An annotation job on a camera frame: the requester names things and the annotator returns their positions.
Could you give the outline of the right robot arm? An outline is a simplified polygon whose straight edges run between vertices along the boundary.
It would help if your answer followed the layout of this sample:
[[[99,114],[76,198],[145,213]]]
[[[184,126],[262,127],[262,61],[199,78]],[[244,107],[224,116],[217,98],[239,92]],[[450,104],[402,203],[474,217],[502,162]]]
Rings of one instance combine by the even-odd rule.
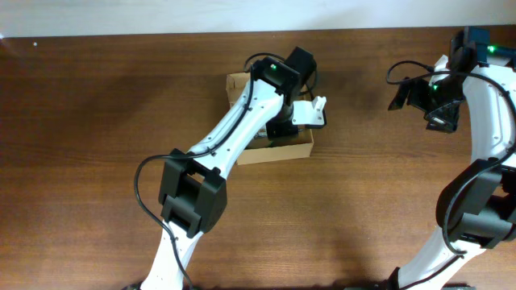
[[[467,105],[471,163],[440,193],[437,226],[422,249],[383,289],[449,289],[470,260],[515,239],[515,50],[489,31],[465,27],[426,73],[396,81],[390,110],[421,110],[427,129],[454,133]]]

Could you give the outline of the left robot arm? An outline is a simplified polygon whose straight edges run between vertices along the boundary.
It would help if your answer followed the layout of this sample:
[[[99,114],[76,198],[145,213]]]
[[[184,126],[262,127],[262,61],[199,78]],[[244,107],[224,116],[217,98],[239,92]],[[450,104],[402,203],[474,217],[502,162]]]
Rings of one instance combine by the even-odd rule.
[[[182,289],[194,285],[186,272],[200,238],[211,231],[227,206],[227,178],[239,156],[264,130],[271,142],[297,138],[310,126],[324,126],[299,108],[309,81],[318,79],[312,53],[296,47],[286,58],[269,52],[250,56],[249,75],[235,104],[215,128],[188,151],[175,149],[155,158],[164,163],[159,214],[143,211],[162,229],[147,277],[134,289]]]

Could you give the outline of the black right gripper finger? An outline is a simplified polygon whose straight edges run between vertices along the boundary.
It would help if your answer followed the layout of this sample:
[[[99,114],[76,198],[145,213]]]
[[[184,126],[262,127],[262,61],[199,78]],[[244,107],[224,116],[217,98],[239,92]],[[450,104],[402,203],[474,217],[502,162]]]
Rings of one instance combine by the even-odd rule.
[[[389,104],[388,110],[400,110],[405,105],[409,93],[410,84],[399,85],[393,100]]]
[[[447,134],[456,132],[460,117],[460,101],[452,101],[424,114],[426,129]]]

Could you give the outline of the cardboard box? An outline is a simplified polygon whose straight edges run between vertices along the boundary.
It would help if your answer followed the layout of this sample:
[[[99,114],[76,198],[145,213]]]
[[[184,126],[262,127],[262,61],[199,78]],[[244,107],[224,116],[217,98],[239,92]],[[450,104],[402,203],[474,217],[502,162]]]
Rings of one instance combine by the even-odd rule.
[[[249,74],[245,72],[227,75],[226,92],[230,107],[237,102],[248,80]],[[273,141],[269,140],[265,136],[265,133],[265,127],[262,127],[255,138],[240,154],[236,161],[238,165],[310,157],[314,146],[314,136],[311,129],[302,126],[297,136],[287,136],[283,139],[275,139]]]

